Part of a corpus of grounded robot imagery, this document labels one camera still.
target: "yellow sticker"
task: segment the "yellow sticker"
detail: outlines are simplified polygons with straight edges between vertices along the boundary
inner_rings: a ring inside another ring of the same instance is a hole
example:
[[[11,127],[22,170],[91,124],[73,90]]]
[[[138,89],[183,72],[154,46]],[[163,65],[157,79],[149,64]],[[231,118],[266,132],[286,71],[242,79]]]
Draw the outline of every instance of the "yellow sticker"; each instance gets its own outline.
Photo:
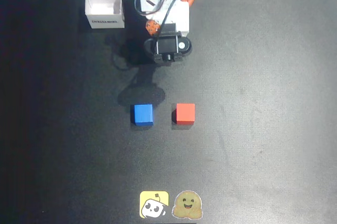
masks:
[[[143,191],[139,214],[142,218],[158,218],[166,214],[168,206],[169,194],[166,191]]]

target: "blue cube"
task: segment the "blue cube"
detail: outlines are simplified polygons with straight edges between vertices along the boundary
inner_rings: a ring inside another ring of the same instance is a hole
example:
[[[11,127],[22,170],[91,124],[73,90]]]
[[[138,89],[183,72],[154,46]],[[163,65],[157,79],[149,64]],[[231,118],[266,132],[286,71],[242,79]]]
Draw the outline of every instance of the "blue cube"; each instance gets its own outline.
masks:
[[[135,105],[135,124],[137,126],[153,125],[153,107],[151,104]]]

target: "black cable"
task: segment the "black cable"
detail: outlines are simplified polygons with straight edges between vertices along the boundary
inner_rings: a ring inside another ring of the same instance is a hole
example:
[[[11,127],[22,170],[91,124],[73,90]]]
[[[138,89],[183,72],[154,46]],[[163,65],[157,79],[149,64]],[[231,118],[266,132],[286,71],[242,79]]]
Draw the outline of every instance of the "black cable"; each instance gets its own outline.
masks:
[[[163,30],[163,27],[164,27],[164,25],[165,25],[165,22],[166,22],[166,20],[167,20],[167,17],[169,16],[169,13],[170,13],[170,11],[171,11],[171,9],[172,9],[172,7],[173,7],[175,1],[177,1],[177,0],[173,0],[172,3],[170,4],[169,8],[167,9],[167,12],[166,12],[166,15],[165,15],[165,17],[164,17],[164,19],[163,19],[163,22],[162,22],[162,24],[161,24],[161,26],[160,26],[160,28],[159,28],[159,31],[157,32],[157,37],[156,37],[157,40],[158,40],[158,38],[159,38],[159,36],[160,36],[162,30]]]

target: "red cube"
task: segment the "red cube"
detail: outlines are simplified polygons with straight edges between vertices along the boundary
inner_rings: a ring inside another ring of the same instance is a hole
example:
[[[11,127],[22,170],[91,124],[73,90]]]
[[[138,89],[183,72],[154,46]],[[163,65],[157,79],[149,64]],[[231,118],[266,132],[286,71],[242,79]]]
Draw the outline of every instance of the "red cube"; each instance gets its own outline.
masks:
[[[195,121],[195,104],[177,104],[177,125],[193,125]]]

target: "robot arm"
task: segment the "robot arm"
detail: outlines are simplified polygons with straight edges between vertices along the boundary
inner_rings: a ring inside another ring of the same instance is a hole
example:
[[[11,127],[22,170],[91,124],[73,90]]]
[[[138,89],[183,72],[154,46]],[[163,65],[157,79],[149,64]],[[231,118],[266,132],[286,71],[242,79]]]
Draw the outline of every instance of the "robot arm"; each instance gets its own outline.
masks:
[[[179,61],[189,54],[192,44],[187,35],[190,31],[190,6],[194,0],[139,1],[135,0],[135,9],[147,18],[146,29],[153,36],[144,47],[154,61]]]

